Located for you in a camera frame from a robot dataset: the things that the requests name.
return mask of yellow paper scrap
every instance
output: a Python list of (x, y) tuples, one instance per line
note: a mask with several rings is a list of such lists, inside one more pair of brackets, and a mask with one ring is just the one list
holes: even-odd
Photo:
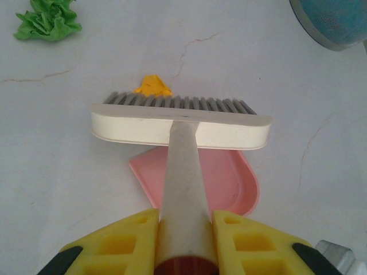
[(142, 86), (136, 90), (134, 93), (142, 93), (145, 96), (172, 96), (171, 89), (157, 76), (156, 74), (152, 76), (144, 76)]

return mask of crumpled green paper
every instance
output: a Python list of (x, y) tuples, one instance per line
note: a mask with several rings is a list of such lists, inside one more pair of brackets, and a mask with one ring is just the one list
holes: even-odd
[(81, 30), (81, 25), (74, 22), (76, 13), (69, 8), (74, 0), (30, 0), (34, 9), (24, 15), (17, 13), (23, 23), (14, 34), (17, 39), (40, 38), (57, 41)]

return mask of black rubber pad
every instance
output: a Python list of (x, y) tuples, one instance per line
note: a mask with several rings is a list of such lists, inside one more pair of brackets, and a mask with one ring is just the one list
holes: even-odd
[(82, 250), (81, 246), (74, 246), (59, 252), (38, 275), (65, 275)]
[(342, 275), (319, 251), (304, 245), (294, 243), (292, 248), (315, 275)]

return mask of blue container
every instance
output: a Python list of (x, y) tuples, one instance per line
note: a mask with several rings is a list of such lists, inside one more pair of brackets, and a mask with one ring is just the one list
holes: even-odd
[(306, 32), (331, 50), (342, 50), (367, 40), (367, 0), (290, 2)]

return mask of broom handle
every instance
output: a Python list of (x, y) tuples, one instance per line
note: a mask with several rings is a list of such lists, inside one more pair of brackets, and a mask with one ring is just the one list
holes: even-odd
[(212, 224), (196, 144), (198, 124), (173, 122), (155, 266), (179, 256), (217, 265)]

